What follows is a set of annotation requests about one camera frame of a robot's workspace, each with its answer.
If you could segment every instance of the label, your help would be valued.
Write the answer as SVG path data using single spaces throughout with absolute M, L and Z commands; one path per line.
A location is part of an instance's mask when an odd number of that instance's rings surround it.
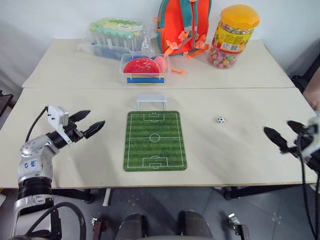
M 252 33 L 230 33 L 218 25 L 212 40 L 212 46 L 227 54 L 240 54 L 246 48 L 251 35 Z

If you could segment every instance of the plastic jar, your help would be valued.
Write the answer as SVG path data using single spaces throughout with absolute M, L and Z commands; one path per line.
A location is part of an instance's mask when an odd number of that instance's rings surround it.
M 220 17 L 208 61 L 219 69 L 229 69 L 245 49 L 260 18 L 252 7 L 242 4 L 223 9 Z

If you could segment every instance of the soccer field mat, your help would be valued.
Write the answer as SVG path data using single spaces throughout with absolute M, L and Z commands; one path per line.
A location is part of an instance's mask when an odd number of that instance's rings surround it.
M 187 161 L 179 112 L 129 112 L 123 168 L 127 172 L 185 170 Z

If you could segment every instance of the small soccer ball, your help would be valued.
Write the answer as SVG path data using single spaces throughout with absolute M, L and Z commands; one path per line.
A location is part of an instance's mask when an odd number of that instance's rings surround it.
M 225 118 L 223 116 L 218 118 L 218 123 L 222 124 L 225 122 Z

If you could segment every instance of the gray floor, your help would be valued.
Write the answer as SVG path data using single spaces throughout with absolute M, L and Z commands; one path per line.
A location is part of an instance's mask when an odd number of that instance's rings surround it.
M 239 221 L 247 224 L 252 240 L 312 240 L 304 210 L 300 186 L 269 193 L 225 200 L 210 187 L 163 187 L 163 188 L 114 188 L 111 205 L 102 207 L 104 189 L 94 189 L 92 204 L 81 200 L 56 196 L 55 202 L 72 202 L 84 214 L 87 239 L 93 237 L 92 217 L 105 218 L 109 229 L 102 240 L 115 238 L 122 220 L 130 214 L 141 213 L 149 222 L 150 235 L 174 235 L 180 211 L 194 210 L 203 214 L 216 240 L 240 240 L 226 224 L 226 215 L 234 212 Z M 8 239 L 12 221 L 12 208 L 16 191 L 6 189 L 7 200 L 0 208 L 0 239 Z M 308 189 L 311 216 L 314 219 L 314 192 Z M 59 211 L 62 239 L 78 239 L 78 221 L 69 209 Z

